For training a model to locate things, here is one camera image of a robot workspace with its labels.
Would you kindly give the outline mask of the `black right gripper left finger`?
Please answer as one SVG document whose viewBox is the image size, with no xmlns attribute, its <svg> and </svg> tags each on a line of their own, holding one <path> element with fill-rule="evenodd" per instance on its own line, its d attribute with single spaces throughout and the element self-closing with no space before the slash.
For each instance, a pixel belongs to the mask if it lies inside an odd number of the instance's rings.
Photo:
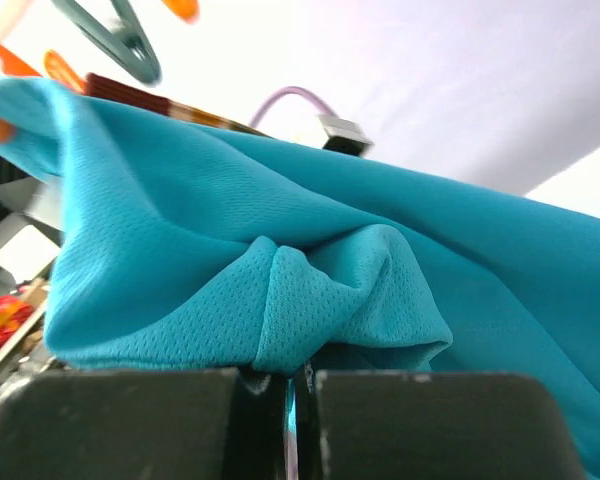
<svg viewBox="0 0 600 480">
<path fill-rule="evenodd" d="M 0 404 L 0 479 L 282 479 L 286 382 L 49 372 Z"/>
</svg>

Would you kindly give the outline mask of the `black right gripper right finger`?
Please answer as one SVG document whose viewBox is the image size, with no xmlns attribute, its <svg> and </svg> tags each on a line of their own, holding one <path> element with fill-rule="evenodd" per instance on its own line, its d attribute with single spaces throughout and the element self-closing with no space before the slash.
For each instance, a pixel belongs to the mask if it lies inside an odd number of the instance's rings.
<svg viewBox="0 0 600 480">
<path fill-rule="evenodd" d="M 556 401 L 529 377 L 305 367 L 294 387 L 302 479 L 586 476 Z"/>
</svg>

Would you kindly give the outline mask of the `teal cloth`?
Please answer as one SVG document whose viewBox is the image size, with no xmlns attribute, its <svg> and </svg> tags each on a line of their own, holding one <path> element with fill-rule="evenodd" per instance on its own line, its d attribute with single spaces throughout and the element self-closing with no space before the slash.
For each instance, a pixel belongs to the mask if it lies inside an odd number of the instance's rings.
<svg viewBox="0 0 600 480">
<path fill-rule="evenodd" d="M 60 359 L 523 373 L 600 479 L 600 219 L 42 78 L 0 79 L 0 119 L 62 193 Z"/>
</svg>

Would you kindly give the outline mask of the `striped sock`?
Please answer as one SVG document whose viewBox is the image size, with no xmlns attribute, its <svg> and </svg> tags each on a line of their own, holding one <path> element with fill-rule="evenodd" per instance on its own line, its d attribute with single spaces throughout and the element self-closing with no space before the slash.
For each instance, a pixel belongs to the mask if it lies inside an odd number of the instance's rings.
<svg viewBox="0 0 600 480">
<path fill-rule="evenodd" d="M 86 76 L 84 93 L 90 97 L 133 106 L 180 121 L 265 136 L 262 132 L 236 121 L 148 93 L 95 73 L 89 73 Z"/>
</svg>

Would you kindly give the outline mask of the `white round clip hanger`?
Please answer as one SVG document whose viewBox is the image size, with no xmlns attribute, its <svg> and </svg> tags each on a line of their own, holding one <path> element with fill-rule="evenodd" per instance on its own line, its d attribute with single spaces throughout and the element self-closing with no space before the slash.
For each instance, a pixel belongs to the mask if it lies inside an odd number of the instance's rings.
<svg viewBox="0 0 600 480">
<path fill-rule="evenodd" d="M 15 29 L 31 4 L 31 0 L 0 0 L 0 40 Z"/>
</svg>

